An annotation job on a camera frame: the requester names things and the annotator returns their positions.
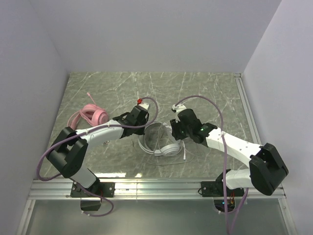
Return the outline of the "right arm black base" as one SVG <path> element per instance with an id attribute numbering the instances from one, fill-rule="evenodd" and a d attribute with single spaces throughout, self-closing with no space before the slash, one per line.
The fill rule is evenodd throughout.
<path id="1" fill-rule="evenodd" d="M 225 212 L 224 210 L 224 191 L 222 181 L 202 181 L 201 187 L 198 189 L 198 194 L 202 197 L 221 197 L 221 199 L 214 199 L 214 206 L 219 212 Z M 227 195 L 227 210 L 232 212 L 235 210 L 236 203 L 235 197 L 242 197 L 244 190 L 242 188 L 229 189 L 226 188 Z"/>

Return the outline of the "aluminium front rail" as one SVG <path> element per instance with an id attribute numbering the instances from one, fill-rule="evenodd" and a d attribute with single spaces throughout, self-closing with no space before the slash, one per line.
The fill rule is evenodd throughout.
<path id="1" fill-rule="evenodd" d="M 111 178 L 102 182 L 114 182 L 112 201 L 116 200 L 198 200 L 201 179 L 143 179 Z M 34 180 L 28 200 L 72 200 L 72 181 L 57 178 L 49 182 Z"/>

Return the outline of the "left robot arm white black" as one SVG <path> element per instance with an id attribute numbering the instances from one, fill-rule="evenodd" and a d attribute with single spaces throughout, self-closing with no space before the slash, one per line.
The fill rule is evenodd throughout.
<path id="1" fill-rule="evenodd" d="M 71 178 L 84 188 L 97 184 L 98 178 L 83 164 L 86 152 L 107 141 L 131 135 L 142 135 L 149 118 L 149 104 L 141 103 L 112 120 L 88 129 L 64 128 L 58 135 L 55 147 L 46 158 L 65 178 Z"/>

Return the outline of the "white headphones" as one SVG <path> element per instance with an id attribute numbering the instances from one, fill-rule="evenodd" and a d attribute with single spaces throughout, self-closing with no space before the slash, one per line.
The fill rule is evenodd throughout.
<path id="1" fill-rule="evenodd" d="M 186 162 L 186 147 L 184 141 L 176 140 L 172 135 L 172 127 L 165 122 L 154 122 L 147 126 L 144 135 L 138 138 L 141 150 L 155 157 L 175 157 L 183 154 Z"/>

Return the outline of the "aluminium right side rail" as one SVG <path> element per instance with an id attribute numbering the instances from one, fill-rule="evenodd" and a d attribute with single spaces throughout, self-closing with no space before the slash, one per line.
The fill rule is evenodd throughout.
<path id="1" fill-rule="evenodd" d="M 262 145 L 261 138 L 259 136 L 258 129 L 257 129 L 256 123 L 255 123 L 253 113 L 252 113 L 252 110 L 251 110 L 251 107 L 250 107 L 250 104 L 248 101 L 248 97 L 246 95 L 246 91 L 244 88 L 244 84 L 242 81 L 242 74 L 236 73 L 234 78 L 235 78 L 235 82 L 236 82 L 236 85 L 237 85 L 237 88 L 239 91 L 240 99 L 241 99 L 242 104 L 243 104 L 245 116 L 247 118 L 249 130 L 250 130 L 250 133 L 252 136 L 252 140 L 254 143 Z"/>

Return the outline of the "pink headphones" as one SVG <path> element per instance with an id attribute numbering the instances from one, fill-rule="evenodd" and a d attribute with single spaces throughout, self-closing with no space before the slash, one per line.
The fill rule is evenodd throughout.
<path id="1" fill-rule="evenodd" d="M 92 103 L 86 104 L 82 109 L 75 112 L 67 121 L 67 126 L 75 130 L 79 120 L 84 119 L 90 126 L 95 127 L 106 123 L 109 120 L 109 115 L 105 109 L 99 107 L 90 93 L 87 93 Z"/>

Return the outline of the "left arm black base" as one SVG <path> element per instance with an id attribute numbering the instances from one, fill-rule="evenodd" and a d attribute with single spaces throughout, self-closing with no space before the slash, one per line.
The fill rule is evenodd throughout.
<path id="1" fill-rule="evenodd" d="M 74 182 L 70 192 L 70 198 L 80 198 L 80 208 L 84 212 L 97 212 L 103 198 L 113 198 L 115 191 L 114 182 L 96 181 L 91 187 L 83 189 L 78 183 Z"/>

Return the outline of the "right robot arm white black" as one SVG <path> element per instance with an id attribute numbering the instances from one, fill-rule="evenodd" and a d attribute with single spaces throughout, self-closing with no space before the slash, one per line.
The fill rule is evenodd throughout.
<path id="1" fill-rule="evenodd" d="M 184 105 L 172 107 L 175 118 L 170 121 L 176 140 L 190 138 L 205 147 L 219 150 L 242 162 L 246 169 L 227 170 L 217 179 L 217 188 L 223 191 L 255 188 L 270 196 L 289 173 L 276 147 L 270 143 L 259 145 L 223 132 L 211 123 L 201 123 L 192 109 Z"/>

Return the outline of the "aluminium rail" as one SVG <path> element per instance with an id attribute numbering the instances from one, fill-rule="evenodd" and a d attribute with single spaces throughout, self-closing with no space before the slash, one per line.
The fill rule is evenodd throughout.
<path id="1" fill-rule="evenodd" d="M 201 179 L 143 179 L 111 178 L 102 182 L 114 182 L 112 201 L 116 200 L 198 200 Z M 72 181 L 57 178 L 49 182 L 34 180 L 28 200 L 72 200 Z"/>
<path id="2" fill-rule="evenodd" d="M 237 85 L 237 88 L 239 91 L 240 99 L 241 99 L 242 104 L 243 104 L 245 116 L 247 118 L 249 130 L 250 130 L 250 133 L 252 136 L 252 140 L 254 143 L 262 145 L 261 138 L 259 136 L 258 129 L 257 129 L 256 123 L 255 123 L 253 113 L 252 113 L 252 110 L 251 110 L 251 107 L 250 107 L 250 104 L 248 101 L 248 97 L 246 95 L 246 91 L 244 88 L 244 84 L 242 81 L 242 74 L 236 73 L 234 78 L 235 78 L 235 82 L 236 82 L 236 85 Z"/>

